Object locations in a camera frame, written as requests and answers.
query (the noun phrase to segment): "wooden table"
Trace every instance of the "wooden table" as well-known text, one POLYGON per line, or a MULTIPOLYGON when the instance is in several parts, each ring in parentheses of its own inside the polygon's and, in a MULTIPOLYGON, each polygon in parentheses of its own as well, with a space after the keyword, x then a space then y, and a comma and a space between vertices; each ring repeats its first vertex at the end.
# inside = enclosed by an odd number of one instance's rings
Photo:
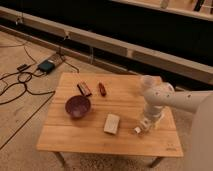
POLYGON ((144 98, 140 95, 140 76, 114 74, 63 73, 56 94, 49 108, 37 149, 53 151, 62 164, 65 161, 59 152, 100 153, 115 155, 143 155, 158 157, 182 157, 180 141, 170 108, 165 108, 165 117, 158 126, 142 136, 133 133, 143 111, 144 98), (72 120, 65 111, 66 101, 80 92, 77 83, 85 81, 92 96, 91 112, 82 119, 72 120), (98 83, 102 82, 107 96, 102 97, 98 83), (120 116, 116 135, 103 132, 109 113, 120 116))

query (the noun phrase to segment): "concrete floor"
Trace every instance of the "concrete floor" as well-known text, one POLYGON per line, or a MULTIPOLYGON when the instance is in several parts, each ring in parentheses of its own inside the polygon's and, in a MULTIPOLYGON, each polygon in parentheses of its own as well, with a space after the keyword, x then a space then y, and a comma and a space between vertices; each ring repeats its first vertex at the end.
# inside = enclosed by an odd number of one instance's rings
MULTIPOLYGON (((0 46, 20 44, 21 39, 0 31, 0 46)), ((27 50, 38 63, 53 51, 28 43, 27 50)), ((80 69, 80 72, 109 73, 90 64, 83 63, 74 58, 68 58, 68 62, 80 69)), ((31 60, 26 56, 23 47, 0 48, 0 75, 15 72, 16 68, 23 64, 30 64, 31 60)), ((53 73, 46 77, 35 78, 30 81, 29 87, 33 92, 45 92, 54 90, 62 72, 75 72, 66 64, 62 64, 53 73)), ((16 81, 16 76, 6 80, 8 83, 16 81)), ((13 98, 20 93, 23 87, 16 86, 8 93, 0 97, 0 102, 13 98)), ((32 96, 25 94, 20 99, 0 106, 0 147, 4 142, 25 122, 29 116, 48 98, 49 95, 32 96)), ((36 143, 45 120, 48 106, 46 104, 18 134, 0 151, 1 171, 60 171, 63 170, 54 154, 51 152, 39 152, 36 143)), ((173 109, 183 150, 186 151, 189 140, 189 132, 193 115, 173 109)), ((71 170, 75 171, 179 171, 183 166, 183 158, 166 158, 155 169, 148 169, 147 164, 154 158, 140 156, 112 156, 96 154, 63 153, 71 170)))

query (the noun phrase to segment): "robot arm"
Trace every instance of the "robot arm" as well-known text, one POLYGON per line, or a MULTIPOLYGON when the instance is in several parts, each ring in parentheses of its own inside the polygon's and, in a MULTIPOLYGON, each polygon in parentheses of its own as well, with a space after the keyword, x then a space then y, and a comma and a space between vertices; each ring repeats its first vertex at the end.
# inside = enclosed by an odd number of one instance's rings
POLYGON ((213 170, 213 91, 175 92, 168 83, 155 86, 150 76, 141 79, 144 107, 141 129, 149 131, 162 115, 164 106, 195 114, 190 145, 184 160, 184 171, 213 170))

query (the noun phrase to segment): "cable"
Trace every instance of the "cable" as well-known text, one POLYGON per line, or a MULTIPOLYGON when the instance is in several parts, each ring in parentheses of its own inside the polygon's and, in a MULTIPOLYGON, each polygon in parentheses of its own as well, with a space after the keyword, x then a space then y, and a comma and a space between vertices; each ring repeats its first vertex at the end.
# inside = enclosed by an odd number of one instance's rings
POLYGON ((26 49, 26 46, 24 45, 24 51, 27 54, 27 56, 33 61, 33 63, 30 66, 36 65, 37 61, 29 54, 29 52, 26 49))
POLYGON ((7 88, 7 86, 8 86, 8 83, 5 81, 5 80, 1 80, 4 84, 5 84, 5 86, 4 86, 4 88, 3 88, 3 90, 2 91, 4 91, 5 90, 5 88, 7 88))
POLYGON ((10 136, 10 138, 8 138, 6 140, 6 142, 0 147, 0 150, 2 150, 9 142, 12 138, 14 138, 16 136, 16 134, 35 116, 36 113, 38 113, 41 108, 54 96, 55 91, 53 91, 47 100, 44 101, 44 103, 42 103, 42 105, 10 136))
POLYGON ((19 44, 19 45, 2 45, 2 46, 0 46, 0 48, 11 48, 11 47, 25 46, 29 42, 29 39, 30 39, 30 36, 28 36, 28 39, 22 44, 19 44))
POLYGON ((17 81, 18 82, 13 83, 13 84, 11 84, 9 86, 8 86, 8 83, 6 82, 7 86, 5 86, 3 88, 3 90, 0 92, 0 96, 2 96, 4 93, 6 93, 6 91, 8 91, 10 88, 12 88, 12 87, 14 87, 16 85, 24 85, 24 91, 20 95, 16 96, 13 99, 8 100, 8 101, 0 102, 0 105, 5 105, 5 104, 8 104, 10 102, 13 102, 13 101, 17 100, 18 98, 22 97, 26 92, 30 93, 31 95, 45 95, 45 94, 48 94, 48 93, 52 93, 52 92, 46 92, 46 93, 40 93, 39 94, 39 93, 32 93, 31 91, 28 90, 27 83, 32 79, 33 76, 41 77, 41 76, 44 75, 44 73, 41 74, 41 75, 36 75, 35 74, 36 71, 37 71, 37 69, 34 72, 15 72, 15 73, 8 74, 8 75, 3 76, 2 78, 0 78, 0 80, 4 81, 5 78, 18 74, 18 77, 17 77, 17 81))
POLYGON ((24 84, 24 83, 13 83, 13 84, 11 84, 10 86, 8 86, 1 94, 0 94, 0 96, 2 96, 8 89, 10 89, 11 87, 13 87, 13 86, 15 86, 15 85, 24 85, 24 91, 20 94, 20 95, 18 95, 18 96, 16 96, 15 98, 13 98, 13 99, 11 99, 11 100, 8 100, 8 101, 5 101, 5 102, 1 102, 0 103, 0 105, 5 105, 5 104, 8 104, 8 103, 11 103, 11 102, 13 102, 13 101, 15 101, 15 100, 17 100, 18 98, 20 98, 20 97, 22 97, 26 92, 27 92, 27 87, 26 87, 26 84, 24 84))
POLYGON ((70 64, 70 63, 68 63, 68 62, 66 62, 66 60, 64 60, 64 59, 62 58, 62 56, 64 56, 64 55, 61 53, 61 47, 62 47, 62 43, 63 43, 65 40, 66 40, 66 38, 64 38, 64 39, 61 41, 61 43, 60 43, 60 45, 59 45, 59 47, 58 47, 58 54, 59 54, 61 60, 62 60, 65 64, 67 64, 67 65, 69 65, 70 67, 74 68, 74 69, 76 70, 76 72, 79 73, 80 70, 79 70, 77 67, 75 67, 74 65, 72 65, 72 64, 70 64))
POLYGON ((79 69, 77 67, 75 67, 74 65, 71 65, 70 63, 64 61, 65 64, 69 65, 70 67, 74 68, 76 70, 77 73, 79 73, 79 69))

